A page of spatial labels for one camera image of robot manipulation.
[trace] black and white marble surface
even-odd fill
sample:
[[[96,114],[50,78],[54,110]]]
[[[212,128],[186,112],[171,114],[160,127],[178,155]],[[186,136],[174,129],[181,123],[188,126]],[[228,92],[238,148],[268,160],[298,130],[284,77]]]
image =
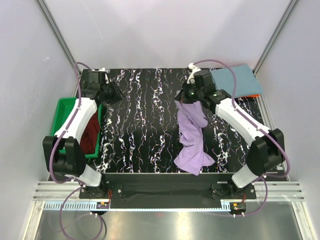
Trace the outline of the black and white marble surface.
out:
[[[179,173],[174,159],[182,149],[175,94],[187,78],[186,69],[111,69],[125,99],[104,110],[99,158],[93,161],[102,173]],[[238,104],[262,123],[254,98]],[[204,151],[216,164],[203,173],[235,172],[245,162],[249,147],[224,120],[204,110]]]

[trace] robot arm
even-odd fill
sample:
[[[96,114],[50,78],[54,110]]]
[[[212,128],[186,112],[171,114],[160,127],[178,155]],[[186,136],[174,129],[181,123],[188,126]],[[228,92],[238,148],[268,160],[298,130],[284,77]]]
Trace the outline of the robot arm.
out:
[[[190,77],[183,83],[182,90],[175,99],[185,104],[200,101],[203,107],[227,121],[250,146],[246,164],[232,176],[226,190],[239,192],[259,176],[284,161],[278,148],[259,129],[269,133],[283,149],[284,135],[279,129],[270,130],[259,123],[237,104],[235,104],[237,109],[235,110],[231,96],[222,89],[216,89],[208,70],[199,70],[194,67],[189,69],[192,71]],[[243,115],[257,127],[248,122]]]
[[[102,68],[100,70],[82,71],[81,82],[81,105],[78,107],[77,98],[74,107],[62,127],[54,136],[46,136],[43,140],[44,157],[47,170],[50,167],[50,156],[58,137],[64,135],[55,150],[53,157],[53,171],[65,177],[78,179],[89,187],[98,187],[101,192],[105,191],[105,181],[102,181],[101,173],[87,165],[85,154],[80,147],[82,134],[91,119],[96,113],[100,104],[108,105],[119,102],[123,95],[118,86],[108,79],[107,73]]]

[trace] reflective floor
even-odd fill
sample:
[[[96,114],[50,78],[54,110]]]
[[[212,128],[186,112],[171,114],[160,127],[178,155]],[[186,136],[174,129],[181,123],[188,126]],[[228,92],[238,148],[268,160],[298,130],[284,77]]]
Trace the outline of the reflective floor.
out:
[[[258,207],[248,203],[247,212]],[[64,226],[83,211],[64,211]],[[253,216],[226,217],[208,212],[107,212],[103,219],[107,233],[100,240],[302,240],[292,206],[287,202],[269,202]],[[71,224],[66,232],[76,240],[92,239],[100,228],[98,219],[85,216]],[[59,231],[59,212],[42,214],[36,240],[64,240]]]

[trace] red cloth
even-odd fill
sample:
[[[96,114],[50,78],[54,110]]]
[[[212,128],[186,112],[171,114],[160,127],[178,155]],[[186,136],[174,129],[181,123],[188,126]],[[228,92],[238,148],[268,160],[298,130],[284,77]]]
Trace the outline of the red cloth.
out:
[[[80,141],[80,147],[84,154],[94,154],[96,152],[97,137],[100,131],[98,111],[90,118]]]

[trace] green plastic basket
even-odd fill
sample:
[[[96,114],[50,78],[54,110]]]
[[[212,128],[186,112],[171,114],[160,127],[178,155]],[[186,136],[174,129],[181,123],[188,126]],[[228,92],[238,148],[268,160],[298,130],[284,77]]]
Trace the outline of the green plastic basket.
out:
[[[67,97],[67,98],[59,99],[58,104],[56,106],[56,110],[55,110],[54,122],[53,122],[52,132],[51,132],[52,136],[54,136],[54,134],[62,127],[62,125],[67,120],[69,114],[71,113],[72,109],[76,104],[76,99],[77,99],[76,97]],[[101,126],[101,114],[102,114],[102,105],[100,105],[100,107],[98,108],[98,120],[99,120],[100,126]],[[98,136],[96,139],[95,152],[92,154],[86,154],[85,157],[87,159],[95,159],[98,157],[99,142],[100,142],[100,132],[98,133]]]

